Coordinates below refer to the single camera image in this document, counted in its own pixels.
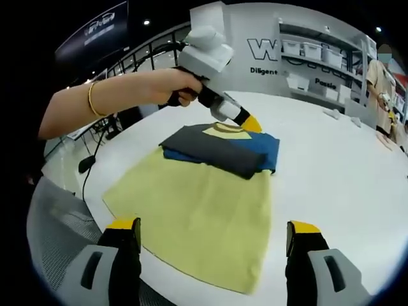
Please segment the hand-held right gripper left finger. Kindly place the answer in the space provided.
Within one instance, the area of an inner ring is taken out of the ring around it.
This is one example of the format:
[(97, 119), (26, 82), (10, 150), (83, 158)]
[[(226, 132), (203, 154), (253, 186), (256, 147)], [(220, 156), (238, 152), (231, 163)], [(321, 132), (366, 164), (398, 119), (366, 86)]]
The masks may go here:
[(109, 224), (68, 266), (68, 305), (139, 305), (141, 219)]

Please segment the person's left hand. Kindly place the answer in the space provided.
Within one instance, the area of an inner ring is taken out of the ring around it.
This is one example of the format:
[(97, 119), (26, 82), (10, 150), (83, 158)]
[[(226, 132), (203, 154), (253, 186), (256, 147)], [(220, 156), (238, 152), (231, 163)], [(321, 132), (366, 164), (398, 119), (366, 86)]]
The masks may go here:
[(203, 84), (192, 74), (175, 68), (137, 73), (138, 100), (143, 104), (164, 105), (175, 92), (178, 102), (189, 106), (202, 91)]

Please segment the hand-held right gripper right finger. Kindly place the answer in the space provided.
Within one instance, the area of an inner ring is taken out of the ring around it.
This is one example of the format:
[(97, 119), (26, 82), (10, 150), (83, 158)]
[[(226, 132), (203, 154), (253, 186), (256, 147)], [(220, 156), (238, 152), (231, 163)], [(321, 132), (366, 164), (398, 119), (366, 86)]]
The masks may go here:
[(372, 298), (360, 270), (313, 224), (288, 221), (286, 257), (288, 305), (366, 305)]

